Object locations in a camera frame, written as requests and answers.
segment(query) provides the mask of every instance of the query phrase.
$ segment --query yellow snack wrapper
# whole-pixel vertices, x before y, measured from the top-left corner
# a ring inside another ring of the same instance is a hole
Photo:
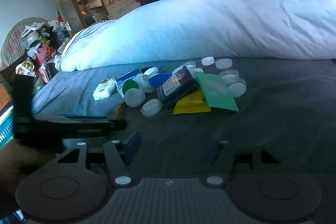
[[[177,101],[173,114],[210,112],[211,107],[208,106],[201,89],[189,93],[179,101]]]

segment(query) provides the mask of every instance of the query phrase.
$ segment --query white bottle cap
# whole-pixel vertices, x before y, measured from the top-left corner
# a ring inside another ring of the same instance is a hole
[[[231,85],[239,79],[239,72],[235,69],[223,70],[219,73],[219,77],[222,78],[226,85]]]
[[[238,80],[235,83],[229,85],[228,88],[233,97],[238,98],[246,92],[246,82],[244,79],[238,78]]]
[[[232,66],[231,59],[219,59],[215,62],[217,69],[228,69]]]
[[[203,66],[209,66],[215,63],[215,59],[212,56],[204,57],[201,60]]]
[[[143,90],[145,93],[152,93],[156,88],[149,84],[149,78],[151,77],[152,75],[138,74],[133,80],[138,83],[139,89]]]
[[[173,72],[171,73],[171,75],[174,75],[175,73],[177,73],[181,68],[183,68],[183,66],[180,66],[180,67],[174,69]]]
[[[126,91],[124,99],[129,107],[138,107],[146,99],[146,95],[142,90],[132,88]]]
[[[144,72],[146,75],[154,75],[156,73],[159,73],[159,69],[157,67],[150,68]]]
[[[195,68],[192,71],[204,72],[203,69],[201,69],[201,68]]]
[[[193,70],[196,68],[196,62],[195,61],[187,61],[186,63],[183,63],[180,65],[180,67],[186,66],[189,70]]]
[[[141,108],[141,113],[146,116],[150,117],[158,113],[162,108],[162,104],[159,102],[158,99],[153,99],[145,103]]]

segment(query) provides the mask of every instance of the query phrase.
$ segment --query door handle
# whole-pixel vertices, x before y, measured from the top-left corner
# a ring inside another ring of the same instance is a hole
[[[73,22],[69,23],[66,21],[66,27],[68,29],[68,31],[72,31],[71,27],[70,27],[70,24],[73,24]]]

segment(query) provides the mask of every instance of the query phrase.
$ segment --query blue object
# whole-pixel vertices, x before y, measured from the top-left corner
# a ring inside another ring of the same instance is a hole
[[[154,86],[158,88],[161,86],[165,81],[167,81],[171,77],[168,73],[158,73],[156,75],[153,75],[151,78],[149,78],[149,84],[151,86]]]
[[[132,70],[131,72],[129,72],[125,75],[120,76],[115,81],[116,86],[119,87],[121,84],[125,83],[129,79],[133,79],[134,77],[136,77],[140,73],[141,73],[140,69],[135,69],[135,70]]]
[[[13,139],[13,108],[0,124],[0,149]]]
[[[198,82],[184,66],[157,88],[157,96],[163,105],[171,107],[189,92],[196,90],[198,86]]]

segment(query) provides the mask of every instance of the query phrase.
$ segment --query round pad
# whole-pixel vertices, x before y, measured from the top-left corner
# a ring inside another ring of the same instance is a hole
[[[230,197],[254,218],[296,222],[315,212],[322,195],[319,185],[307,175],[245,175],[233,181]]]
[[[88,170],[30,175],[16,189],[20,208],[39,222],[79,220],[99,208],[106,196],[106,182]]]

